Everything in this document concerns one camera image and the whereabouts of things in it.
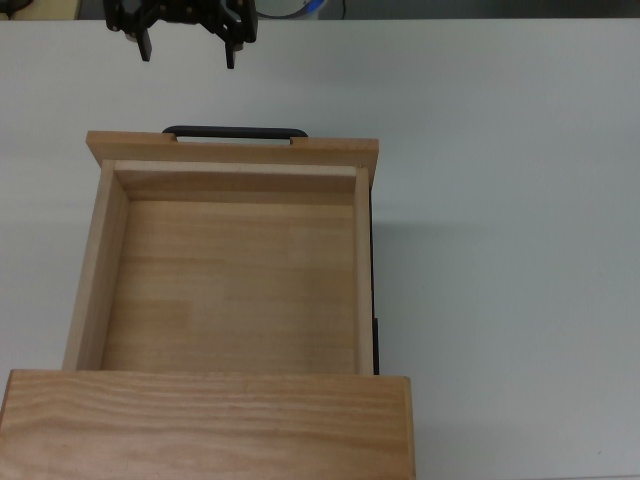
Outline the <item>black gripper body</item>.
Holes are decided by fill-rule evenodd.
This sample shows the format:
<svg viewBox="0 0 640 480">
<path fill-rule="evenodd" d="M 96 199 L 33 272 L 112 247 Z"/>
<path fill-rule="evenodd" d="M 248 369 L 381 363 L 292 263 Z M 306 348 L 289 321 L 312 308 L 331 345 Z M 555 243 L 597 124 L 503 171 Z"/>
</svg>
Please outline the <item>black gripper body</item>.
<svg viewBox="0 0 640 480">
<path fill-rule="evenodd" d="M 142 24 L 153 25 L 158 20 L 188 25 L 223 25 L 225 15 L 220 1 L 143 1 Z"/>
</svg>

